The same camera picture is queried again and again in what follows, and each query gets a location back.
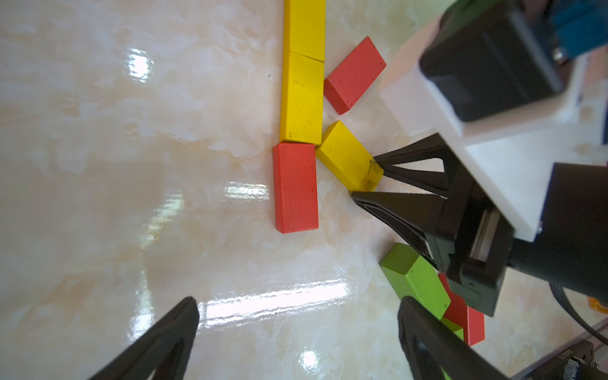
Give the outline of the yellow block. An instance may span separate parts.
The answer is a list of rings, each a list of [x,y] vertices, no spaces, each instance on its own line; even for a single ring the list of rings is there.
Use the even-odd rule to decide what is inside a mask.
[[[283,60],[280,140],[321,144],[324,63],[297,52]]]
[[[375,191],[384,174],[341,120],[331,124],[323,133],[316,157],[351,193]]]
[[[285,0],[283,52],[326,60],[326,1]]]

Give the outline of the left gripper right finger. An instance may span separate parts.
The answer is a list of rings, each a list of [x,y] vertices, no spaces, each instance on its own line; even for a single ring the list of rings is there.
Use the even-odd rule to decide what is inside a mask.
[[[505,379],[413,297],[401,301],[398,335],[415,379]]]

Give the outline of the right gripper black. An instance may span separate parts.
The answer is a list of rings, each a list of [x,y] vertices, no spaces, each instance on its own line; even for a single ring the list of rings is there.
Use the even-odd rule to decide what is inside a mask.
[[[400,167],[432,159],[443,172]],[[467,306],[492,317],[514,241],[508,220],[438,133],[374,160],[385,177],[436,195],[354,192],[356,205],[440,269]]]

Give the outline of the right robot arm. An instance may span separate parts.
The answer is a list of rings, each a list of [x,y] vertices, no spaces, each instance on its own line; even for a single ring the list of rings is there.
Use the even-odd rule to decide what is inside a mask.
[[[417,192],[352,199],[443,273],[469,307],[494,315],[507,268],[606,302],[606,167],[555,164],[541,230],[526,242],[439,135],[377,162]]]

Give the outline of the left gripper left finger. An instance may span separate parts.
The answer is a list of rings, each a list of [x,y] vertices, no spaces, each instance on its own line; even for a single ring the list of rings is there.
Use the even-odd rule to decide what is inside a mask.
[[[192,297],[182,299],[93,379],[182,379],[199,324]]]

